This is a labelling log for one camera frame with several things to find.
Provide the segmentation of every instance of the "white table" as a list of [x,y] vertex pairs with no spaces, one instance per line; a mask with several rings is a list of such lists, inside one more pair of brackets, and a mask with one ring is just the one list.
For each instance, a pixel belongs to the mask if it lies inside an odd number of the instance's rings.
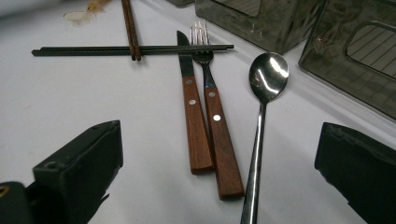
[[[176,54],[139,63],[128,56],[31,54],[50,46],[127,46],[120,1],[89,24],[64,19],[87,2],[54,1],[0,18],[0,182],[28,186],[32,168],[55,150],[92,125],[119,119],[124,166],[90,223],[239,223],[243,200],[220,201],[214,174],[190,173]],[[176,31],[188,34],[198,19],[193,5],[134,0],[133,7],[144,46],[175,45]],[[211,69],[246,185],[259,113],[248,69],[264,50],[212,23],[208,30],[214,44],[234,44],[215,55]],[[395,123],[303,73],[303,48],[284,55],[288,87],[267,107],[259,223],[364,223],[314,168],[321,126],[345,125],[396,148]],[[203,96],[201,67],[194,70]]]

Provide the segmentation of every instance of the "gray translucent container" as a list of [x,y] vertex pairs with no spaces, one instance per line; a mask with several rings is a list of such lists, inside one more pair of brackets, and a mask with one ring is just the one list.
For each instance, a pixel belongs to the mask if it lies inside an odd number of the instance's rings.
[[195,13],[262,49],[283,54],[308,38],[324,0],[195,0]]
[[299,64],[396,121],[396,1],[327,1]]

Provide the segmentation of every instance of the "fork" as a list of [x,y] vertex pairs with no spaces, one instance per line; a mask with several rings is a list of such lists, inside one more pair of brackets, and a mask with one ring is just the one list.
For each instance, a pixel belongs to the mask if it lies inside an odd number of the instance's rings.
[[[191,44],[210,45],[206,21],[204,21],[204,27],[200,21],[198,24],[195,23],[194,27],[191,26]],[[210,72],[209,65],[214,58],[213,51],[197,51],[192,54],[192,58],[202,66],[204,72],[206,117],[215,159],[219,198],[229,200],[243,197],[245,191],[233,151],[233,143],[222,109],[219,90]]]

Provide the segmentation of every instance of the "stainless steel spoon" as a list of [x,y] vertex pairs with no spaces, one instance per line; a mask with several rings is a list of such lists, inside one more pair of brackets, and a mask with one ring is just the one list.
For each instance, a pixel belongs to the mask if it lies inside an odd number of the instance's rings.
[[241,224],[257,223],[260,175],[262,169],[262,141],[264,137],[265,110],[268,103],[282,93],[288,83],[289,68],[282,56],[267,52],[258,56],[250,66],[250,88],[259,99],[260,115],[254,140],[247,190]]

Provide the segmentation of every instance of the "chopsticks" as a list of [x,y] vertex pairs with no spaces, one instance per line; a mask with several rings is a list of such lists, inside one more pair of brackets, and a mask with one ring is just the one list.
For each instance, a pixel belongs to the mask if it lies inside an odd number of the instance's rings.
[[137,41],[137,32],[134,26],[134,15],[132,13],[131,2],[130,0],[121,0],[121,2],[132,60],[141,61],[140,47]]
[[[140,46],[141,55],[164,55],[176,53],[193,53],[202,50],[227,50],[233,45],[202,46]],[[36,57],[48,56],[121,56],[131,55],[129,47],[43,47],[32,50]]]

